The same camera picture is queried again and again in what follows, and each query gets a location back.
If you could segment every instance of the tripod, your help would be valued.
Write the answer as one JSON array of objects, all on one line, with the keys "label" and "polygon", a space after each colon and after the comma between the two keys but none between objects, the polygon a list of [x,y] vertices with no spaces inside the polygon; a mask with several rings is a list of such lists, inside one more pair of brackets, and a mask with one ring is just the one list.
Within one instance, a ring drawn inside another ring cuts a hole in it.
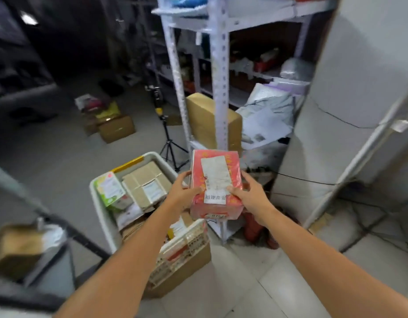
[{"label": "tripod", "polygon": [[188,153],[188,151],[182,147],[180,147],[178,144],[176,144],[169,136],[169,132],[167,130],[167,116],[165,115],[161,115],[159,116],[160,120],[163,122],[163,127],[164,127],[164,132],[166,133],[166,143],[163,146],[163,149],[161,149],[160,155],[162,156],[162,158],[164,158],[165,161],[169,160],[169,151],[170,151],[170,155],[172,157],[172,161],[173,161],[173,167],[175,168],[176,172],[179,172],[180,169],[185,166],[189,160],[186,160],[185,162],[181,163],[179,166],[177,166],[176,164],[176,160],[175,160],[175,154],[173,154],[173,148],[172,145],[175,145],[178,149],[183,150],[185,153]]},{"label": "tripod", "polygon": [[163,109],[161,108],[162,104],[162,96],[160,93],[160,87],[155,87],[153,85],[147,85],[145,86],[145,90],[150,92],[154,101],[154,106],[155,106],[155,111],[159,117],[159,119],[163,122],[163,127],[164,127],[164,132],[166,133],[166,143],[163,146],[163,149],[161,149],[160,156],[167,162],[169,161],[169,152],[172,157],[172,162],[173,162],[173,167],[175,168],[176,172],[179,172],[180,169],[185,166],[189,160],[186,160],[185,162],[181,163],[179,166],[177,166],[176,159],[175,159],[175,154],[173,153],[173,147],[172,145],[175,145],[178,149],[183,150],[185,153],[188,153],[188,151],[182,147],[180,147],[178,144],[176,144],[169,136],[169,132],[167,129],[167,118],[168,116],[163,115]]}]

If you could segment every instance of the floor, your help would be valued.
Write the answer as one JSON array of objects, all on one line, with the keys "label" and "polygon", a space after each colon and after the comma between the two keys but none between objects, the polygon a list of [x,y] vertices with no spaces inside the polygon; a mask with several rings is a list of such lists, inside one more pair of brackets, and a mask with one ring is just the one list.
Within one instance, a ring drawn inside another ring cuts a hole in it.
[{"label": "floor", "polygon": [[[102,95],[93,79],[84,76],[65,85],[65,90],[74,97],[85,92]],[[68,96],[50,96],[37,103],[44,111],[59,113],[46,124],[17,128],[0,115],[0,166],[26,184],[53,212],[64,216],[105,249],[108,246],[90,199],[89,182],[145,152],[159,152],[165,142],[161,123],[140,86],[128,90],[117,102],[132,116],[137,133],[111,144],[103,143],[97,134],[85,135],[80,115]],[[175,112],[170,107],[166,110]],[[170,134],[185,147],[181,126],[171,127]],[[179,152],[178,158],[187,156]],[[350,207],[349,202],[341,200],[333,203],[333,219],[317,233],[336,249],[356,234]],[[359,211],[365,221],[380,214],[370,207],[359,206]],[[0,192],[0,226],[33,218],[29,208]],[[237,239],[222,246],[211,230],[209,235],[212,262],[162,299],[143,300],[138,317],[329,317],[281,249],[249,246]],[[77,273],[97,262],[93,254],[75,244],[73,247]],[[393,289],[408,294],[405,252],[369,235],[346,256]]]}]

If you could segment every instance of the plastic crate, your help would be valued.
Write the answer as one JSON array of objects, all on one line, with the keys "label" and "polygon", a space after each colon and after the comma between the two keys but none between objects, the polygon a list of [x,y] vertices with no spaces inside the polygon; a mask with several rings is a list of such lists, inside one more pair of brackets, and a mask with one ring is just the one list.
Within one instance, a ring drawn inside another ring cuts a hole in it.
[{"label": "plastic crate", "polygon": [[[119,166],[113,170],[114,174],[121,179],[135,169],[154,161],[170,182],[174,182],[178,176],[175,170],[163,158],[155,153],[146,153],[132,161]],[[110,246],[111,253],[114,253],[122,246],[122,237],[116,223],[106,210],[101,198],[94,187],[93,179],[89,184],[89,189],[94,203],[100,225],[105,238]],[[198,219],[184,233],[176,236],[162,246],[156,266],[150,275],[149,285],[154,288],[170,277],[176,270],[184,265],[191,257],[197,254],[208,243],[207,222]]]}]

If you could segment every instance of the person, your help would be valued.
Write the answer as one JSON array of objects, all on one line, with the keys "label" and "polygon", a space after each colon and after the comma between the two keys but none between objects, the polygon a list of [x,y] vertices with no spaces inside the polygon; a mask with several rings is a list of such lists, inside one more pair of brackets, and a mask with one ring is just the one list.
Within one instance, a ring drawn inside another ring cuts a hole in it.
[{"label": "person", "polygon": [[[164,203],[85,284],[61,306],[57,318],[134,317],[168,228],[202,189],[184,188],[180,174]],[[249,190],[228,187],[269,229],[333,318],[408,318],[408,299],[371,277],[344,255],[279,212],[262,186],[242,172]]]}]

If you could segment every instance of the red package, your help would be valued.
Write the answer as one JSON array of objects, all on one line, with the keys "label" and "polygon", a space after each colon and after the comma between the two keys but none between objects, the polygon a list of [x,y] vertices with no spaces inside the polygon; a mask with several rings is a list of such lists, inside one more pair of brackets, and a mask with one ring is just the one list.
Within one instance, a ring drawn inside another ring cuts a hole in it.
[{"label": "red package", "polygon": [[190,187],[203,187],[205,192],[192,200],[191,217],[236,220],[244,209],[241,200],[226,187],[242,187],[238,152],[194,150]]}]

